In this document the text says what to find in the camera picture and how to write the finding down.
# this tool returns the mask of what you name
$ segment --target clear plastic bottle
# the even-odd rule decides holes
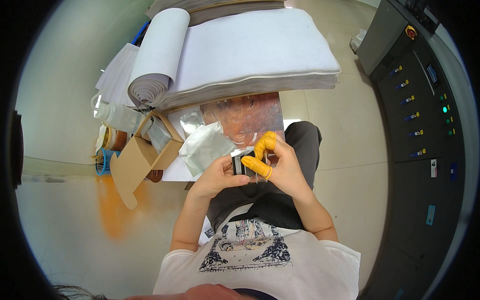
[[[107,127],[127,133],[135,133],[145,116],[141,112],[122,104],[96,101],[99,95],[100,93],[95,95],[91,101],[93,110],[96,110],[94,117],[103,120]]]

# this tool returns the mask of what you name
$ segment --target hand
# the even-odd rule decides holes
[[[213,161],[190,188],[196,196],[214,198],[224,188],[245,185],[250,181],[246,175],[233,175],[232,157],[222,156]]]
[[[267,150],[273,150],[278,157],[274,168],[260,161]],[[244,156],[241,162],[270,180],[285,194],[299,198],[305,194],[305,191],[311,191],[300,169],[295,150],[276,133],[271,131],[265,133],[255,145],[254,152],[255,157]]]

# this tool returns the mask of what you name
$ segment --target display screen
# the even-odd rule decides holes
[[[432,79],[432,82],[436,83],[438,81],[437,72],[435,72],[435,69],[432,67],[432,64],[428,65],[427,71],[428,71],[428,74],[430,74],[430,78]]]

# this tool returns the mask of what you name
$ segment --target stack of paper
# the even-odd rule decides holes
[[[128,97],[127,88],[138,49],[127,43],[108,64],[95,85],[102,93],[103,101],[135,106]]]
[[[246,12],[188,28],[189,21],[175,8],[153,18],[130,76],[128,94],[137,107],[165,110],[339,82],[340,66],[305,11]]]
[[[236,13],[284,8],[284,1],[285,0],[157,0],[148,8],[145,14],[150,19],[153,19],[159,12],[166,9],[181,8],[191,14],[192,21],[190,26],[194,26],[208,20]],[[206,12],[206,10],[213,7],[218,7],[218,9]]]
[[[190,23],[188,26],[195,26],[204,22],[239,14],[242,12],[265,11],[285,8],[283,0],[281,1],[254,1],[231,3],[219,6],[205,8],[199,11],[190,12]]]

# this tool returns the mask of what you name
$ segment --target brown cardboard box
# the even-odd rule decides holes
[[[163,122],[173,138],[167,143],[159,155],[156,154],[150,142],[141,136],[142,128],[152,116],[159,118]],[[116,154],[112,155],[110,159],[110,172],[113,182],[119,191],[123,203],[125,203],[129,209],[134,209],[138,204],[134,192],[145,179],[145,176],[147,176],[151,170],[165,170],[168,168],[178,156],[182,145],[182,137],[175,130],[168,118],[152,110],[142,124],[140,124],[137,132],[127,143],[119,157],[117,157]]]

